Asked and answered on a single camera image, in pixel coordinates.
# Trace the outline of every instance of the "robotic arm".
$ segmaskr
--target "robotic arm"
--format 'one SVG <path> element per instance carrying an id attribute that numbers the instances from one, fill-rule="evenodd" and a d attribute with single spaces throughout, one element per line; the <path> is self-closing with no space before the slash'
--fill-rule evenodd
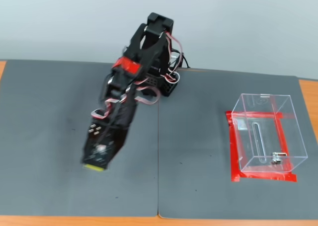
<path id="1" fill-rule="evenodd" d="M 169 96 L 179 81 L 175 71 L 182 66 L 183 53 L 170 67 L 173 20 L 151 13 L 147 24 L 141 24 L 114 64 L 103 85 L 100 96 L 101 109 L 94 110 L 83 150 L 84 166 L 105 170 L 122 148 L 129 126 L 134 118 L 137 102 L 154 104 L 160 94 Z M 137 96 L 154 96 L 151 102 Z"/>

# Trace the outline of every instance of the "black wire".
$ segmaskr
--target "black wire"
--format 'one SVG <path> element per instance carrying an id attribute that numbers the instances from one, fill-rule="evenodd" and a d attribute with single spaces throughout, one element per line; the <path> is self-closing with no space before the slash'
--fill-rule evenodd
<path id="1" fill-rule="evenodd" d="M 182 56 L 181 64 L 182 64 L 182 61 L 184 60 L 185 63 L 187 64 L 187 68 L 191 68 L 191 67 L 189 66 L 189 64 L 188 64 L 188 62 L 187 62 L 187 60 L 186 60 L 186 58 L 184 57 L 184 53 L 180 54 L 180 52 L 179 52 L 178 50 L 174 49 L 174 48 L 171 49 L 171 52 L 176 52 L 176 53 L 179 54 L 178 58 L 175 60 L 175 64 L 174 64 L 173 68 L 175 68 L 176 64 L 179 62 L 180 56 Z"/>
<path id="2" fill-rule="evenodd" d="M 189 66 L 188 62 L 187 62 L 187 59 L 186 59 L 184 56 L 183 56 L 183 59 L 184 59 L 185 63 L 187 64 L 187 68 L 191 68 L 191 67 Z"/>

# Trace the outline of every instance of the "small metal part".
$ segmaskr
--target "small metal part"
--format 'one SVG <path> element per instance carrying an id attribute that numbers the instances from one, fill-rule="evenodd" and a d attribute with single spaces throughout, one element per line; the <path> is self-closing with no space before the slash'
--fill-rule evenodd
<path id="1" fill-rule="evenodd" d="M 273 152 L 272 153 L 273 159 L 271 161 L 272 165 L 279 165 L 282 163 L 281 156 L 287 156 L 287 153 L 285 152 Z"/>
<path id="2" fill-rule="evenodd" d="M 110 84 L 113 81 L 113 77 L 109 79 L 109 81 L 107 82 L 107 84 Z"/>
<path id="3" fill-rule="evenodd" d="M 99 144 L 96 149 L 98 152 L 104 152 L 106 151 L 106 145 Z"/>

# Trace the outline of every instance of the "red tape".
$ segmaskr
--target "red tape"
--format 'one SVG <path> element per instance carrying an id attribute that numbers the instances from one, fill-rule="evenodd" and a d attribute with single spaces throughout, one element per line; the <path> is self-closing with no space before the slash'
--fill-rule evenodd
<path id="1" fill-rule="evenodd" d="M 291 181 L 297 182 L 297 176 L 291 172 L 288 173 L 276 173 L 276 172 L 241 172 L 239 167 L 239 154 L 237 149 L 237 141 L 235 138 L 235 130 L 232 121 L 232 112 L 226 112 L 227 120 L 229 123 L 229 131 L 230 131 L 230 152 L 231 152 L 231 181 L 239 182 L 239 179 L 242 178 L 255 178 L 255 179 L 266 179 L 266 180 L 282 180 L 282 181 Z"/>

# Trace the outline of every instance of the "red and white wire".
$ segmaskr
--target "red and white wire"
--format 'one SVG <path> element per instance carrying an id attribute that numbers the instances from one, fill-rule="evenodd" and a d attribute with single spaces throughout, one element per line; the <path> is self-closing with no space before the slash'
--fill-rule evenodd
<path id="1" fill-rule="evenodd" d="M 111 110 L 111 103 L 122 103 L 126 100 L 127 98 L 127 95 L 123 94 L 122 98 L 119 100 L 119 99 L 115 99 L 115 98 L 109 98 L 107 100 L 105 100 L 105 105 L 106 105 L 106 112 L 104 113 L 104 115 L 100 115 L 97 113 L 98 110 L 100 109 L 96 109 L 94 111 L 91 112 L 91 116 L 93 118 L 96 118 L 96 119 L 105 119 L 107 118 L 107 116 L 109 115 L 110 113 L 110 110 Z"/>
<path id="2" fill-rule="evenodd" d="M 156 87 L 153 87 L 153 86 L 144 86 L 144 87 L 138 87 L 137 88 L 138 91 L 141 91 L 141 90 L 144 90 L 144 89 L 152 90 L 156 94 L 156 99 L 154 101 L 149 101 L 149 100 L 147 100 L 145 98 L 142 98 L 140 96 L 136 96 L 135 100 L 138 101 L 138 102 L 147 104 L 147 105 L 152 105 L 152 104 L 157 103 L 159 98 L 160 98 L 160 95 L 161 95 L 160 91 Z"/>
<path id="3" fill-rule="evenodd" d="M 175 68 L 171 71 L 169 68 L 168 68 L 168 70 L 170 71 L 170 74 L 169 75 L 171 75 L 178 67 L 179 67 L 179 65 L 180 65 L 180 63 L 181 63 L 181 61 L 182 61 L 182 55 L 183 55 L 183 49 L 182 49 L 182 45 L 181 45 L 181 43 L 175 38 L 175 37 L 173 37 L 169 32 L 165 32 L 165 34 L 167 35 L 167 40 L 168 39 L 170 39 L 171 41 L 172 40 L 174 40 L 176 43 L 178 43 L 178 45 L 179 45 L 179 47 L 180 47 L 180 57 L 179 57 L 179 61 L 178 61 L 178 63 L 175 65 Z M 170 56 L 170 59 L 171 59 L 171 50 L 170 50 L 170 47 L 171 47 L 171 42 L 170 42 L 170 40 L 168 40 L 168 50 L 169 50 L 169 56 Z"/>

